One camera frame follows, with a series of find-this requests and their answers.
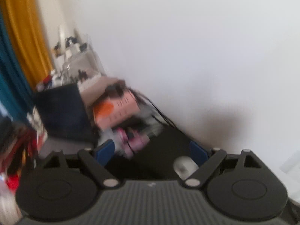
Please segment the laptop computer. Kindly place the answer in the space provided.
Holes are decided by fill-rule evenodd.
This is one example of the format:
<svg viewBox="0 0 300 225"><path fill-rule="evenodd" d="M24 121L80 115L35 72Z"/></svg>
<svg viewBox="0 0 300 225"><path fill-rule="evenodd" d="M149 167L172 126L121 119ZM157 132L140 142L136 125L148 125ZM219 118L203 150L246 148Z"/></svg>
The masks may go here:
<svg viewBox="0 0 300 225"><path fill-rule="evenodd" d="M49 136L97 142L98 134L88 117L77 84L38 92L34 104Z"/></svg>

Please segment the red garment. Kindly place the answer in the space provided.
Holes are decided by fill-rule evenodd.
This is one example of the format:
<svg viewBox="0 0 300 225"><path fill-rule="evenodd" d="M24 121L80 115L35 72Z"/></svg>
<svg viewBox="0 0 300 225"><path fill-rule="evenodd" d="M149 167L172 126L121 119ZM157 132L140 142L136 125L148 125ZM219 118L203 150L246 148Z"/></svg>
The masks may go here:
<svg viewBox="0 0 300 225"><path fill-rule="evenodd" d="M37 153L36 131L27 127L18 128L12 135L12 142L1 151L1 179L10 192L16 192L22 169L30 164Z"/></svg>

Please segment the mustard yellow curtain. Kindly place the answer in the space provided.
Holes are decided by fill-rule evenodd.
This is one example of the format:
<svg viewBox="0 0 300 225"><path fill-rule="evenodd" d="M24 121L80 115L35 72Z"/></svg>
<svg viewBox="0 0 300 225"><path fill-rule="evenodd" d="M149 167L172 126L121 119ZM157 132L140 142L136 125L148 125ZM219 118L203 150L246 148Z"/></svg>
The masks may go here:
<svg viewBox="0 0 300 225"><path fill-rule="evenodd" d="M1 12L20 67L32 90L53 69L36 0L1 0Z"/></svg>

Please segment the silver desk grommet left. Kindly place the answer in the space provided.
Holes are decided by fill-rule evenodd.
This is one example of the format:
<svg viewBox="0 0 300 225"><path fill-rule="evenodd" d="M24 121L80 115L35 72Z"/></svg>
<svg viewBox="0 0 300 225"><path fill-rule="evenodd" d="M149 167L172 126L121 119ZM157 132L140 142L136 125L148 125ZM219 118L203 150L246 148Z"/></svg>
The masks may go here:
<svg viewBox="0 0 300 225"><path fill-rule="evenodd" d="M173 169L181 180L186 180L199 169L199 166L190 157L180 156L175 159Z"/></svg>

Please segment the teal curtain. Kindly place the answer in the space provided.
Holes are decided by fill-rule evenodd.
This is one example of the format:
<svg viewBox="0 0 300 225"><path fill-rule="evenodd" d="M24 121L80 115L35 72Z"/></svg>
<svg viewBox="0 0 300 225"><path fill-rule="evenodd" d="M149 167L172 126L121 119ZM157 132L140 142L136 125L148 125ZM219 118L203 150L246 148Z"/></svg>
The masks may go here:
<svg viewBox="0 0 300 225"><path fill-rule="evenodd" d="M16 58L6 26L1 18L1 103L15 121L29 125L33 92Z"/></svg>

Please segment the cluttered white shelf items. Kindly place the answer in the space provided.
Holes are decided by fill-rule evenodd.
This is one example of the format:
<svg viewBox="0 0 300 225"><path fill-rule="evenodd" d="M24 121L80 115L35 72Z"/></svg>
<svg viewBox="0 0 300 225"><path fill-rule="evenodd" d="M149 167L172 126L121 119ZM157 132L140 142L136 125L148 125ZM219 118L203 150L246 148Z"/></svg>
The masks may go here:
<svg viewBox="0 0 300 225"><path fill-rule="evenodd" d="M88 86L106 73L98 55L90 45L89 37L81 37L77 31L67 35L63 25L58 27L59 41L52 50L54 70L36 85L36 90L44 90L77 83L80 89Z"/></svg>

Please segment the pink power strip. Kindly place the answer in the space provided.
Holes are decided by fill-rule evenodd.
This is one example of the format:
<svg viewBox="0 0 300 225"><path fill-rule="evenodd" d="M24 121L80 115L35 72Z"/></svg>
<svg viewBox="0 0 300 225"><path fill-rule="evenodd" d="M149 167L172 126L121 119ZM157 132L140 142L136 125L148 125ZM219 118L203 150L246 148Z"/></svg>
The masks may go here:
<svg viewBox="0 0 300 225"><path fill-rule="evenodd" d="M101 130L113 128L138 113L140 108L130 91L121 98L106 98L93 107L94 122Z"/></svg>

